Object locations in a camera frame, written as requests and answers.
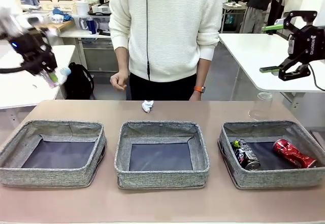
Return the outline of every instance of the orange watch strap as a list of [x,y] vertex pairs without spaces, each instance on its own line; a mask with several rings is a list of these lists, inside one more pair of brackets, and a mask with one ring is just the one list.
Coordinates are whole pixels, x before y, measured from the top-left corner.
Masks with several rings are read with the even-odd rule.
[[202,87],[194,86],[194,90],[202,93]]

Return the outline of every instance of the crumpled paper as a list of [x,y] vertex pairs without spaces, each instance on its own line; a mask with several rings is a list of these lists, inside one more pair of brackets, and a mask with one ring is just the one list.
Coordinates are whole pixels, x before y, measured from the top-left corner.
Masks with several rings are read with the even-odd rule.
[[150,112],[150,109],[152,108],[152,106],[153,106],[153,101],[144,101],[142,103],[142,109],[147,113]]

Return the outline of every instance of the can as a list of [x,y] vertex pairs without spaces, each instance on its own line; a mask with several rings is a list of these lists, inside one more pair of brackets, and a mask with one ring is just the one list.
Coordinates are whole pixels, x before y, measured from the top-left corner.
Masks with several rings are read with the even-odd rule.
[[275,141],[273,150],[298,168],[312,168],[316,166],[316,159],[303,155],[288,140],[279,139]]
[[88,26],[88,29],[89,29],[89,33],[91,35],[96,34],[96,24],[95,24],[94,19],[91,18],[91,17],[90,18],[87,18],[86,23],[87,23],[87,26]]
[[232,143],[235,156],[240,166],[248,171],[254,171],[260,168],[261,164],[254,154],[253,150],[243,139],[235,140]]

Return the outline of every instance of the white sweater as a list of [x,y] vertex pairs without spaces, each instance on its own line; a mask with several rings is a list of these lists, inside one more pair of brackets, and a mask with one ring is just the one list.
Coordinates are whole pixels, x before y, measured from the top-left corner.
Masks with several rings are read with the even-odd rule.
[[[130,72],[148,79],[146,0],[110,0],[110,9],[114,49],[128,49]],[[148,0],[150,80],[186,78],[212,60],[221,16],[222,0]]]

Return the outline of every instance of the transparent cup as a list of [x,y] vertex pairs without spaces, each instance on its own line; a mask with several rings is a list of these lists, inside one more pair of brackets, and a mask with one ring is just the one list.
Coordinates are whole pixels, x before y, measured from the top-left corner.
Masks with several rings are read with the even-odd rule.
[[269,92],[260,92],[255,100],[254,107],[248,112],[255,121],[267,120],[270,116],[273,96]]

